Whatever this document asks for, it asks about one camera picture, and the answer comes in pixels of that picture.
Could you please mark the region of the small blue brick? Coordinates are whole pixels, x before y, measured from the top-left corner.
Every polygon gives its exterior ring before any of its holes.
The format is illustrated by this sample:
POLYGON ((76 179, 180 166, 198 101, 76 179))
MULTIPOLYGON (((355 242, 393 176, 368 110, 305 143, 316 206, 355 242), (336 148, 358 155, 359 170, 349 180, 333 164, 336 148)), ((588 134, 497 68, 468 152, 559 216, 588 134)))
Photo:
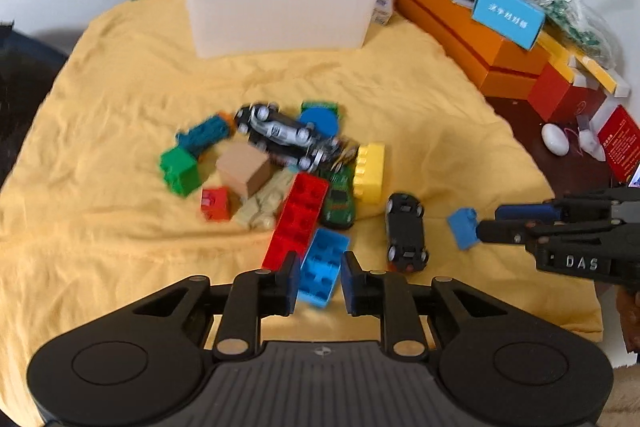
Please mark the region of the small blue brick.
POLYGON ((467 251, 478 243, 477 212, 473 208, 456 210, 447 218, 447 223, 460 251, 467 251))

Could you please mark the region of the light blue large brick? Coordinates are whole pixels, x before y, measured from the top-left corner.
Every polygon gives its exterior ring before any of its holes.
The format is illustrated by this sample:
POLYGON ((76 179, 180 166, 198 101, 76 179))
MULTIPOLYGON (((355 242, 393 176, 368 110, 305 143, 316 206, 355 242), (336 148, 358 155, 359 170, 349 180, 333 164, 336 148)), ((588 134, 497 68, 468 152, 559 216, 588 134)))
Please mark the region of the light blue large brick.
POLYGON ((341 233, 318 228, 300 269, 298 298, 324 309, 330 302, 340 275, 341 260, 350 239, 341 233))

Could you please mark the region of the dark green toy car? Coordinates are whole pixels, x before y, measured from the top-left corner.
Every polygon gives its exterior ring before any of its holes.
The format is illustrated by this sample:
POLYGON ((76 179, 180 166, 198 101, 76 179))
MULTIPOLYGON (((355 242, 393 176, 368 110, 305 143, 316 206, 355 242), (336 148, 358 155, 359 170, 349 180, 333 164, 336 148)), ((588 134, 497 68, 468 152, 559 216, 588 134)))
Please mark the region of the dark green toy car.
POLYGON ((356 204, 352 191, 354 167, 341 165, 337 170, 324 169, 321 178, 329 182, 321 210, 321 223, 332 230, 347 230, 355 223, 356 204))

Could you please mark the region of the yellow brick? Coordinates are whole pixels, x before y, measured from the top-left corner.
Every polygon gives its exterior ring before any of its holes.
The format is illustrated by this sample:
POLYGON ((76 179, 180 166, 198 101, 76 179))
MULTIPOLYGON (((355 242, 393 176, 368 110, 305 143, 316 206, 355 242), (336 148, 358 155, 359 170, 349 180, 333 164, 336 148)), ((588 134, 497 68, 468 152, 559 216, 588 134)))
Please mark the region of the yellow brick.
POLYGON ((382 194, 385 166, 385 145, 361 145, 355 162, 352 188, 354 196, 366 204, 376 204, 382 194))

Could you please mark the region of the green square brick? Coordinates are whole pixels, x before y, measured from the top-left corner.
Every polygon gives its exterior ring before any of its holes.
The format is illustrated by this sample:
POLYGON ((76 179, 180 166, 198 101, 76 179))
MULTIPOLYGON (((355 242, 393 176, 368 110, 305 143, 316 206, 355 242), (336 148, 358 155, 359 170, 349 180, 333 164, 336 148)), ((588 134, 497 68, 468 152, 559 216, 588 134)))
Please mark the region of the green square brick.
POLYGON ((169 190, 179 196, 186 197, 201 186, 198 162, 180 146, 160 155, 160 171, 169 190))

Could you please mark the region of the black silver toy car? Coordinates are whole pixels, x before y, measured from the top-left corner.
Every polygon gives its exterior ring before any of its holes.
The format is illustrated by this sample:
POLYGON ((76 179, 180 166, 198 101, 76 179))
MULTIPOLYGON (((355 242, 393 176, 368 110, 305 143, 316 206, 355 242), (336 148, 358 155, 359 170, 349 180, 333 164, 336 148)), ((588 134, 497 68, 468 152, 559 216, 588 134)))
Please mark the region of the black silver toy car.
POLYGON ((300 122, 280 112, 274 103, 246 104, 234 115, 236 130, 266 152, 272 162, 299 171, 314 172, 340 156, 343 142, 323 135, 312 123, 300 122))

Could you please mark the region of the blue round disc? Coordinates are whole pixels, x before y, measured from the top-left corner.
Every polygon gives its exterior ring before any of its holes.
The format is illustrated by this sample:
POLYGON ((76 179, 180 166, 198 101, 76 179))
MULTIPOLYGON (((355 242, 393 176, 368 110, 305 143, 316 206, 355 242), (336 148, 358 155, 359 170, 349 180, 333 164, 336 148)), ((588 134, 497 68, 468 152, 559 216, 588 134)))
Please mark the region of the blue round disc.
POLYGON ((326 138, 334 138, 340 131, 338 116, 326 107, 308 107, 302 110, 297 120, 301 124, 313 124, 314 130, 326 138))

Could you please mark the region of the green toy base plate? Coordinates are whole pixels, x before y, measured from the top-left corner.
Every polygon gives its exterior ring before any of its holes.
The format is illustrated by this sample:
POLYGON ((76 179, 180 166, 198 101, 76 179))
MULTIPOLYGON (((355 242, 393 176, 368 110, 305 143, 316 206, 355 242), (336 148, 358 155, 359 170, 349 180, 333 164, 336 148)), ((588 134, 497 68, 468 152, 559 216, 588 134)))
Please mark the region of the green toy base plate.
POLYGON ((336 103, 334 102, 326 102, 326 101, 305 101, 302 103, 302 105, 300 106, 300 113, 302 113, 303 109, 306 109, 308 107, 326 107, 329 109, 332 109, 333 112, 338 116, 338 122, 340 122, 340 106, 338 106, 336 103))

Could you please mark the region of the red long brick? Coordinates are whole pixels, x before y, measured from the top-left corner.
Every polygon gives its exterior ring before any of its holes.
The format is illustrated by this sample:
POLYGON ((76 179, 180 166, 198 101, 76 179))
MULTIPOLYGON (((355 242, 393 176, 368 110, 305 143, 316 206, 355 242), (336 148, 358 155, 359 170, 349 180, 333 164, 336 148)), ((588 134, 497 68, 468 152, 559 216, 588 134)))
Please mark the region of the red long brick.
POLYGON ((325 179, 304 172, 296 174, 262 260, 264 269, 278 271, 289 253, 304 260, 328 191, 325 179))

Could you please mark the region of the red small cube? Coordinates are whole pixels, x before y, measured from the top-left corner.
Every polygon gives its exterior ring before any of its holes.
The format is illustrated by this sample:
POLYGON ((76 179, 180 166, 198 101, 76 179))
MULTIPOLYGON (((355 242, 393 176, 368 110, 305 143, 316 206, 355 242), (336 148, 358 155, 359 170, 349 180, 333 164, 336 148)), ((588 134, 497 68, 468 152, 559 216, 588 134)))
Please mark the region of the red small cube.
POLYGON ((204 187, 201 191, 200 208, 207 221, 229 221, 231 200, 228 187, 204 187))

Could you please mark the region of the red box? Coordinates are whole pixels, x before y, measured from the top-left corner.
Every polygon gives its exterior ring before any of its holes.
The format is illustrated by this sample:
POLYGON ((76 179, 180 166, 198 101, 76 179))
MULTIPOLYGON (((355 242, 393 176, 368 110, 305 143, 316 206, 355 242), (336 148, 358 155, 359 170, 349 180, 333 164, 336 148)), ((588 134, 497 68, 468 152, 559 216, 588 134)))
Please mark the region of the red box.
POLYGON ((580 115, 592 118, 605 100, 605 93, 589 72, 571 68, 569 82, 548 63, 542 69, 527 102, 544 122, 575 124, 580 115))

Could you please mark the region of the tan wooden block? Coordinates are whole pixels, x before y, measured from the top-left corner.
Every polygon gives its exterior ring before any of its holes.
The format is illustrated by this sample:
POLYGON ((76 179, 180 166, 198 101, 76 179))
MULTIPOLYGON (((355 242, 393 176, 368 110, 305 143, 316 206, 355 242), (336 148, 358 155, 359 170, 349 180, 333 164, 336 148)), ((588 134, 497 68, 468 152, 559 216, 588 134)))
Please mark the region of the tan wooden block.
POLYGON ((246 142, 231 143, 217 161, 216 168, 224 186, 249 199, 272 177, 270 157, 246 142))

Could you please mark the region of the orange box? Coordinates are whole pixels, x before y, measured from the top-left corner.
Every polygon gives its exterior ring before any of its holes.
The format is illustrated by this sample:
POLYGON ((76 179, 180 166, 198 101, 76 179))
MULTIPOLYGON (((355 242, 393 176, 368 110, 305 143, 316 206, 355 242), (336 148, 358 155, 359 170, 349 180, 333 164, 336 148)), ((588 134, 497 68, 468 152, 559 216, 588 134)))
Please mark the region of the orange box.
POLYGON ((396 11, 434 37, 480 93, 525 100, 549 62, 541 46, 527 51, 472 19, 452 0, 395 0, 396 11))

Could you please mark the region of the teal toy train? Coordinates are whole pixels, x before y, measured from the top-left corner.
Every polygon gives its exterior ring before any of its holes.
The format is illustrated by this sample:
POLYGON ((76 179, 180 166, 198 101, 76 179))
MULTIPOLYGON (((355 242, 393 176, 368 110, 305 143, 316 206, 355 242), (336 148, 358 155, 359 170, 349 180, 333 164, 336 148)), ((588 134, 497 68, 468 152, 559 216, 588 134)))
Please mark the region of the teal toy train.
POLYGON ((178 132, 175 138, 178 147, 198 159, 221 140, 230 138, 233 131, 233 117, 226 113, 217 113, 186 132, 178 132))

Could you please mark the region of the blue card box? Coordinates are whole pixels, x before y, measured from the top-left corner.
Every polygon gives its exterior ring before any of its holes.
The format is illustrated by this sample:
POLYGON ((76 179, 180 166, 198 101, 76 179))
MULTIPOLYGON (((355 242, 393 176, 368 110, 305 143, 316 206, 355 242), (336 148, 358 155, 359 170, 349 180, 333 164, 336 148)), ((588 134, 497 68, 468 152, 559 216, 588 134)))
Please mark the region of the blue card box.
POLYGON ((475 0, 472 20, 530 50, 544 26, 546 14, 527 0, 475 0))

